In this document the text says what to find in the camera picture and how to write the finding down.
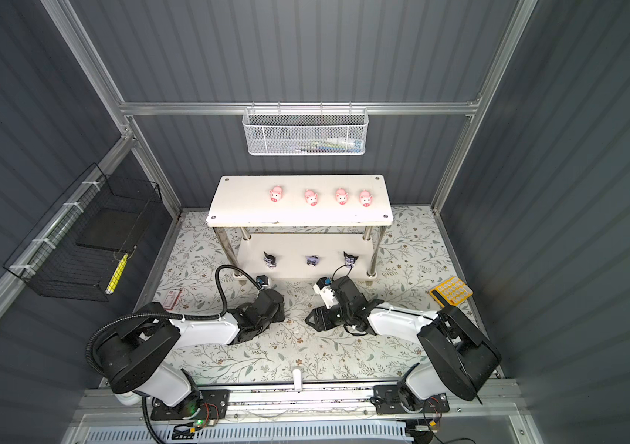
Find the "pink pig toy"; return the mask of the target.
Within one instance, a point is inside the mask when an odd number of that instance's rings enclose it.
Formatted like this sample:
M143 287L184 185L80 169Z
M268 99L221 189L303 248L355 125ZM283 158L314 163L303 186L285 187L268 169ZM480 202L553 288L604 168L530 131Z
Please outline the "pink pig toy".
M370 207L372 205L373 196L372 194L364 190L359 195L359 202L363 207Z
M282 187L275 186L274 188L270 190L269 194L270 194L271 201L276 203L276 202L279 202L283 198L284 191Z
M348 198L349 194L345 189L340 188L335 192L335 200L339 205L346 205L348 203Z
M317 192L313 190L306 190L304 194L304 198L305 198L306 203L310 206L315 206L315 205L318 205L319 203L319 196Z

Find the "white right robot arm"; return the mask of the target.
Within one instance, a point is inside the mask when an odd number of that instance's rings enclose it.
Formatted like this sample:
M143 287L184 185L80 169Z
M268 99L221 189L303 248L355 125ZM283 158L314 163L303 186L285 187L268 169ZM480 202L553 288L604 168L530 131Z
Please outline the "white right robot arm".
M322 277L313 290L324 305L311 311L306 324L322 332L343 327L353 336L378 335L412 342L422 348L427 361L415 364L388 394L372 399L378 409L397 408L418 413L431 405L435 412L447 410L446 395L474 401L489 377L501 364L501 353L466 316L459 305L472 290L459 277L452 277L430 291L437 311L418 311L367 300L349 277Z

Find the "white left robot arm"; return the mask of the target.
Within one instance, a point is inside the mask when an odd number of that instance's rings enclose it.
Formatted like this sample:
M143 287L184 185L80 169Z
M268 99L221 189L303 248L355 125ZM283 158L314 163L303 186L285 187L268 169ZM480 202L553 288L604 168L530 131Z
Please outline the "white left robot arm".
M89 339L89 365L108 380L118 397L135 394L176 410L183 418L204 411L197 384L166 358L178 349L198 345L236 345L285 320L284 297L260 290L254 302L228 309L216 318L190 320L149 303L97 330Z

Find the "white two-tier shelf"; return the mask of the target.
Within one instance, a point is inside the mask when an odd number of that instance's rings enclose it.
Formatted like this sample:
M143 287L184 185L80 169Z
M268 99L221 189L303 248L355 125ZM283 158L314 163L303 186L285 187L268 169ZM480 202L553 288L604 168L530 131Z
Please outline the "white two-tier shelf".
M276 203L275 186L284 191ZM348 191L346 205L335 200L340 188ZM317 192L318 205L306 203L306 190ZM370 207L359 202L364 190L373 196ZM379 242L393 222L382 175L224 176L206 218L232 265L252 276L307 281L333 271L375 279ZM276 268L267 268L264 252L276 257ZM344 252L359 257L353 268ZM308 255L320 257L318 266L307 265Z

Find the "red card pack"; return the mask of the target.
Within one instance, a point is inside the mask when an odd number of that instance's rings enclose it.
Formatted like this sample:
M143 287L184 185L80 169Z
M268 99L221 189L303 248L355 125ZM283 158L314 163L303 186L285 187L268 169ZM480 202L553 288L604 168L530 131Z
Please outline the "red card pack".
M160 300L162 307L167 311L174 310L174 308L177 306L177 303L179 302L181 293L181 289L172 289L165 292Z

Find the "yellow calculator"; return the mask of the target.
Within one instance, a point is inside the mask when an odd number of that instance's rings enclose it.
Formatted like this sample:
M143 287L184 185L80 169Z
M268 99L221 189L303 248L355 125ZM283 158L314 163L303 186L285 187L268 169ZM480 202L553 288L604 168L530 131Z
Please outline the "yellow calculator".
M442 308L459 306L473 295L473 290L459 277L450 277L429 291Z

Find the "items in mesh basket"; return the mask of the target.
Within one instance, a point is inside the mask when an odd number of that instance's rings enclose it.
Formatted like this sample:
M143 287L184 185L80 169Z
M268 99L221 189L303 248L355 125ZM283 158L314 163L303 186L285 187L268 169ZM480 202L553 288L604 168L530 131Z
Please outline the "items in mesh basket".
M365 142L348 137L311 140L292 146L300 153L326 155L362 155L365 153Z

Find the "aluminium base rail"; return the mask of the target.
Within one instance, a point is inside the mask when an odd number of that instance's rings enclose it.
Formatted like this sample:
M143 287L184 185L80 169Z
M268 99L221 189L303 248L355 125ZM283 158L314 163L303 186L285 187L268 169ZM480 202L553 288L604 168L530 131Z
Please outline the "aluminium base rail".
M384 380L306 382L301 390L293 384L211 385L203 393L226 390L226 416L219 425L241 425L257 422L300 420L359 420L420 418L401 407L388 414L370 399L374 388ZM477 401L464 401L452 394L446 396L449 411L444 417L513 416L523 410L524 401L513 379L492 379L479 392ZM86 390L70 420L71 427L80 426L142 426L139 405L126 406L111 390Z

